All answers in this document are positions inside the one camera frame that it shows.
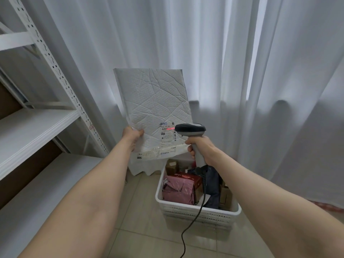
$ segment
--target hand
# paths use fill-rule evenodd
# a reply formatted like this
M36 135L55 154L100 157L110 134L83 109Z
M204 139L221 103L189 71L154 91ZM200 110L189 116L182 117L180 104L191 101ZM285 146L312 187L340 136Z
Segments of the hand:
M219 149L214 146L208 137L189 137L185 141L185 144L190 145L187 150L191 153L192 158L195 158L195 151L191 144L196 144L200 153L203 155L205 162L209 166L214 166L214 157Z
M127 141L130 145L130 150L134 151L135 143L144 134L144 130L133 130L131 126L127 126L122 133L122 140Z

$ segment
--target shelf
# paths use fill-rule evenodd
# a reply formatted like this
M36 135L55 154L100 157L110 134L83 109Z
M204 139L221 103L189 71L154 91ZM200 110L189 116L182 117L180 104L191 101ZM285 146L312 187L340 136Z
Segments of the shelf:
M0 257L17 257L73 185L102 159L59 155L0 210Z
M75 110L21 109L0 120L0 180L78 117Z
M0 34L0 51L35 44L27 32Z

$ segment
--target person's left arm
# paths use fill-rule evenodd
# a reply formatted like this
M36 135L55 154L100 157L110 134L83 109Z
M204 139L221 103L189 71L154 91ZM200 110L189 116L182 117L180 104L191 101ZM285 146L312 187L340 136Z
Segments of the person's left arm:
M119 143L64 196L19 258L102 255L116 222L130 153L143 133L124 129Z

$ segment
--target black cord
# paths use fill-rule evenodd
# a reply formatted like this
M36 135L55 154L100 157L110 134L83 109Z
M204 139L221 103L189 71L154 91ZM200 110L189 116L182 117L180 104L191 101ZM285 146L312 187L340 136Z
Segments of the black cord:
M183 256L184 256L184 254L185 254L185 251L186 251L186 247L185 247L185 242L184 242L184 239L183 239L183 234L186 232L186 230L188 230L191 226L192 226L192 224L196 221L196 219L197 219L197 217L200 215L200 212L202 211L202 208L203 208L203 205L204 205L204 202L205 202L205 188L206 188L206 186L207 186L207 183L206 183L206 179L204 179L205 180L205 186L203 186L203 202L202 202L202 204L200 205L200 210L199 210L199 212L198 212L198 214L196 215L196 217L192 220L192 222L189 224L189 226L182 232L182 241L183 241L183 245L184 245L184 252L183 252L183 254L182 254L182 256L180 257L180 258L182 258Z

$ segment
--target perforated metal upright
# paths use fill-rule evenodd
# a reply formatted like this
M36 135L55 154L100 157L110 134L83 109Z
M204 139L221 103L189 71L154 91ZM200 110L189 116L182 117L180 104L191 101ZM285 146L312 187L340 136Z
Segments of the perforated metal upright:
M27 31L25 33L2 34L0 36L2 36L3 38L8 37L9 39L8 43L11 43L11 48L15 48L15 47L22 47L24 45L30 45L31 44L30 40L27 40L27 37L28 37L27 34L29 35L29 37L32 39L32 43L39 50L40 57L44 58L44 60L48 63L50 69L54 73L54 76L58 80L58 83L60 83L63 90L66 92L72 104L74 105L75 109L79 112L80 117L89 132L90 137L95 141L95 144L99 147L98 151L102 153L103 157L106 156L109 153L108 149L103 143L96 128L94 127L91 120L89 119L87 113L85 112L84 107L80 103L80 100L75 95L73 89L71 88L61 68L59 67L56 60L54 59L54 56L50 52L48 45L43 40L34 22L32 21L31 17L27 13L24 5L22 4L20 0L8 0L8 1L11 3L12 7L14 8L16 14L19 16L20 20L22 21ZM26 41L13 42L13 39L17 39L17 37L26 38Z

